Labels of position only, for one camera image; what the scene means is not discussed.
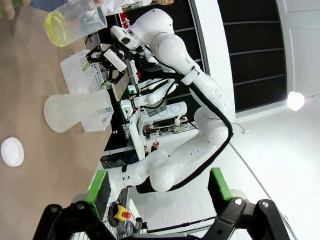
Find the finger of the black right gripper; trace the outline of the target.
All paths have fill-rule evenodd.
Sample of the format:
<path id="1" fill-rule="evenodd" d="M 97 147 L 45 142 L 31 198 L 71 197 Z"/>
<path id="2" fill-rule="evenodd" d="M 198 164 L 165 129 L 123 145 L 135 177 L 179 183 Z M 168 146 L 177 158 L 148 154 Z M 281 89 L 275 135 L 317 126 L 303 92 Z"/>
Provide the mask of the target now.
<path id="1" fill-rule="evenodd" d="M 104 88 L 108 83 L 117 84 L 125 75 L 126 71 L 125 70 L 119 71 L 116 77 L 113 77 L 113 72 L 114 70 L 103 72 L 104 74 L 106 74 L 106 80 L 100 85 L 101 88 Z"/>
<path id="2" fill-rule="evenodd" d="M 102 58 L 100 56 L 97 57 L 97 54 L 101 53 L 101 50 L 102 50 L 101 46 L 97 45 L 85 55 L 87 64 L 82 68 L 83 72 L 93 63 L 99 63 L 99 64 L 102 63 Z"/>

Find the person's hand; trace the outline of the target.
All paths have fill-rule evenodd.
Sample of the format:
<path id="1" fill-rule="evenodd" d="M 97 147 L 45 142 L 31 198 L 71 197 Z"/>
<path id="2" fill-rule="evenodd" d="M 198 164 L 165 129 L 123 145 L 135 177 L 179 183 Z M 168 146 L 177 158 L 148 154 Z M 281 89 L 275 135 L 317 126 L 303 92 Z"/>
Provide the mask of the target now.
<path id="1" fill-rule="evenodd" d="M 13 20 L 15 17 L 15 10 L 17 6 L 28 6 L 31 3 L 31 0 L 18 0 L 18 3 L 14 3 L 14 0 L 1 0 L 0 3 L 3 7 L 4 16 L 8 20 Z"/>

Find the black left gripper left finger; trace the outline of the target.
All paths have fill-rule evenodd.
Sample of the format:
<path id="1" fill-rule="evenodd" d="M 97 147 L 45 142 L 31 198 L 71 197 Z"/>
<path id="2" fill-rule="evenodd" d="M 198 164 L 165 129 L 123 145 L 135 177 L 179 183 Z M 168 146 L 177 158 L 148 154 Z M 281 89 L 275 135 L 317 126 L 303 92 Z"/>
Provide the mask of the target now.
<path id="1" fill-rule="evenodd" d="M 110 193 L 108 173 L 97 171 L 85 200 L 71 203 L 66 208 L 58 204 L 45 207 L 33 239 L 70 240 L 75 233 L 84 232 L 91 240 L 114 240 L 103 223 Z"/>

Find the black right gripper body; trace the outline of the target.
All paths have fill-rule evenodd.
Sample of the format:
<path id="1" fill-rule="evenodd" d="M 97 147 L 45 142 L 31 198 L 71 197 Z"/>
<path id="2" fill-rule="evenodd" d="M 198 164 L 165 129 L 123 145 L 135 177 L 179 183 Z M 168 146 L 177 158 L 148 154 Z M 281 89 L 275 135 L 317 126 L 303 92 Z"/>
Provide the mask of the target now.
<path id="1" fill-rule="evenodd" d="M 102 65 L 106 70 L 119 70 L 121 68 L 121 59 L 115 53 L 100 54 Z"/>

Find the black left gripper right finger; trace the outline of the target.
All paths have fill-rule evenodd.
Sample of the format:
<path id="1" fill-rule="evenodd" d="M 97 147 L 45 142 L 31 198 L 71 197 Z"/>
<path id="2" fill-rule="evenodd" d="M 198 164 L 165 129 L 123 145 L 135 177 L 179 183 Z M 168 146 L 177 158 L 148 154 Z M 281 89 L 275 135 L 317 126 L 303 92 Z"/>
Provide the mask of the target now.
<path id="1" fill-rule="evenodd" d="M 274 201 L 252 203 L 234 196 L 218 167 L 210 170 L 207 188 L 217 216 L 203 240 L 229 240 L 237 229 L 246 230 L 252 240 L 290 239 Z"/>

